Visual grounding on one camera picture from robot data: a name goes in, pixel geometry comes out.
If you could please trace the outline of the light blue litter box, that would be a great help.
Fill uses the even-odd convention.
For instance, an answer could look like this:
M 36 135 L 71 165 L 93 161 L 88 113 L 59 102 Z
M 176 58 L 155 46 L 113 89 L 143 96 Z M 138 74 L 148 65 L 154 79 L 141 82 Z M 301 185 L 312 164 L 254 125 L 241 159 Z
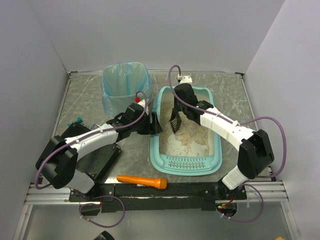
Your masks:
M 170 124 L 174 96 L 163 87 L 153 102 L 162 132 L 150 138 L 150 160 L 160 172 L 178 176 L 203 176 L 222 165 L 220 136 L 180 113 L 181 126 L 174 133 Z

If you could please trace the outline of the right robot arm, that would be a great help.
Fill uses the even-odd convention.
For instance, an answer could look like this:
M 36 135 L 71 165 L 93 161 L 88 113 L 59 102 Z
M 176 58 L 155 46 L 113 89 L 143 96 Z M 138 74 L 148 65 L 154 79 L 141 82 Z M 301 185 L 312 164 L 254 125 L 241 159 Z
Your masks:
M 270 139 L 264 130 L 255 131 L 241 126 L 211 103 L 198 100 L 189 83 L 177 85 L 172 93 L 174 100 L 170 124 L 174 133 L 181 127 L 181 112 L 188 120 L 218 134 L 238 151 L 235 167 L 218 181 L 225 192 L 234 191 L 247 181 L 255 179 L 274 161 Z

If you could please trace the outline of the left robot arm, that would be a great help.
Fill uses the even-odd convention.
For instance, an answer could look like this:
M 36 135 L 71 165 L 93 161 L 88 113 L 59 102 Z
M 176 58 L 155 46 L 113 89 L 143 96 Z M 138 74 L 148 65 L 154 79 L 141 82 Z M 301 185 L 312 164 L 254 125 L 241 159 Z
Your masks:
M 161 131 L 155 111 L 151 111 L 144 102 L 132 103 L 125 112 L 94 130 L 73 137 L 52 137 L 35 164 L 37 173 L 34 184 L 40 189 L 39 177 L 42 175 L 55 189 L 68 187 L 86 194 L 96 183 L 88 173 L 76 169 L 79 159 L 126 139 L 133 132 L 156 135 Z

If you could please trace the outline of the black litter scoop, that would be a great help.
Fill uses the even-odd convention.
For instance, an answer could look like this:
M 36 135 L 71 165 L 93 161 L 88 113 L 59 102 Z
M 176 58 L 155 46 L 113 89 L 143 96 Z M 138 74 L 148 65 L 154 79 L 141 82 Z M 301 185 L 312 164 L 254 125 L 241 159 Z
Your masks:
M 182 120 L 180 118 L 179 112 L 173 108 L 170 117 L 170 125 L 174 134 L 180 129 L 181 123 Z

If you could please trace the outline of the trash bin with blue bag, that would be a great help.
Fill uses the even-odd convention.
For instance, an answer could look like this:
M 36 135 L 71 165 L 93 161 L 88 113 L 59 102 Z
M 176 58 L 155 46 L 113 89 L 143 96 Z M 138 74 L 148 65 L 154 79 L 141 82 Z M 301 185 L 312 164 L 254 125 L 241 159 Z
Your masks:
M 149 98 L 152 80 L 142 63 L 121 62 L 102 71 L 101 89 L 103 109 L 108 116 L 114 117 L 135 101 L 138 91 L 143 91 Z

